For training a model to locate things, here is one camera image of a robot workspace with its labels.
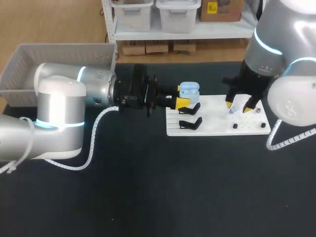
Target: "white shelf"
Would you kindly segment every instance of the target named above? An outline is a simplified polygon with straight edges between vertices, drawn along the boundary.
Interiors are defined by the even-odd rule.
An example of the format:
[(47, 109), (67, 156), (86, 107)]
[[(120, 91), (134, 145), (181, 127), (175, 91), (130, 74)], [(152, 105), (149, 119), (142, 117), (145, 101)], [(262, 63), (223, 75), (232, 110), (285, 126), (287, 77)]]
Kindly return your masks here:
[(245, 4), (240, 22), (201, 22), (197, 16), (195, 30), (189, 34), (167, 34), (162, 32), (160, 14), (153, 8), (152, 26), (148, 32), (123, 32), (115, 24), (115, 40), (197, 40), (250, 38), (258, 21), (253, 17), (250, 7)]

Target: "wooden floor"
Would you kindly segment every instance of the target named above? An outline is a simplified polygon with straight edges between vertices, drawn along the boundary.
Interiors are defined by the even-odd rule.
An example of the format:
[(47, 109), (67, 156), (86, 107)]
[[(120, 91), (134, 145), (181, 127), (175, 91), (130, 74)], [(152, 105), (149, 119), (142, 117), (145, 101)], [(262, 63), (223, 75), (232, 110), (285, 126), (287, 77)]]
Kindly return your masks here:
[[(0, 0), (0, 72), (21, 43), (104, 42), (101, 0)], [(240, 61), (247, 42), (202, 40), (193, 55), (123, 56), (118, 63)], [(5, 101), (0, 100), (0, 112)]]

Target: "white robotic arm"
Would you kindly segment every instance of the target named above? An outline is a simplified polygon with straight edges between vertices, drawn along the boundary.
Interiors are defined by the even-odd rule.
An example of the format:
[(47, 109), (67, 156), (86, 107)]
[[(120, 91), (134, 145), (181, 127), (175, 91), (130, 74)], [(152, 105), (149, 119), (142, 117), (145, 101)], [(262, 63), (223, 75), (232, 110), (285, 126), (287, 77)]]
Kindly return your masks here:
[(315, 129), (272, 146), (282, 121), (294, 126), (316, 123), (316, 1), (270, 0), (245, 53), (240, 74), (224, 79), (230, 107), (237, 93), (251, 95), (246, 113), (264, 96), (279, 118), (267, 142), (276, 150), (307, 138)]

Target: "black table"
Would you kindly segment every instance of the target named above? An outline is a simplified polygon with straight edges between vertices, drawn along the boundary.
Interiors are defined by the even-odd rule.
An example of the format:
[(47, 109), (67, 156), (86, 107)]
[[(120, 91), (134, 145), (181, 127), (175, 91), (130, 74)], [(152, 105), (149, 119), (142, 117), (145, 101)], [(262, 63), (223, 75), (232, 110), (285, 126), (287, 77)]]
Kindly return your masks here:
[[(239, 63), (149, 65), (160, 84), (200, 83), (201, 95), (225, 94), (222, 77)], [(132, 64), (118, 64), (131, 77)], [(270, 125), (276, 117), (266, 106)], [(86, 111), (81, 165), (94, 119)], [(36, 109), (6, 108), (36, 117)], [(306, 128), (282, 125), (277, 141)], [(80, 172), (45, 161), (0, 175), (1, 237), (297, 237), (315, 236), (316, 136), (279, 151), (267, 136), (168, 137), (165, 111), (126, 110), (99, 124), (90, 166)]]

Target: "robotic arm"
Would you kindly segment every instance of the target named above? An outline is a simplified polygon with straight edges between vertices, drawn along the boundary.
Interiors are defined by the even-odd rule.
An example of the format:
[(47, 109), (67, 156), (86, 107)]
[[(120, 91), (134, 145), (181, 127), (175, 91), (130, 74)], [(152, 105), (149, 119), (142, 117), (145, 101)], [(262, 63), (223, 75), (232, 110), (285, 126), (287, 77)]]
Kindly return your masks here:
[[(181, 95), (177, 85), (159, 86), (141, 64), (134, 66), (132, 78), (117, 79), (109, 70), (44, 63), (30, 71), (24, 87), (34, 88), (38, 96), (37, 120), (0, 115), (0, 161), (10, 162), (0, 168), (0, 173), (15, 170), (25, 159), (45, 159), (62, 168), (84, 169), (92, 159), (98, 122), (107, 112), (146, 108), (150, 116), (155, 106), (179, 109), (188, 106), (192, 99), (190, 93)], [(81, 152), (86, 106), (104, 108), (93, 126), (86, 164), (71, 167), (52, 161), (72, 158)]]
[(246, 50), (240, 73), (224, 79), (230, 107), (251, 95), (243, 112), (268, 92), (275, 115), (294, 126), (316, 123), (316, 1), (270, 0)]

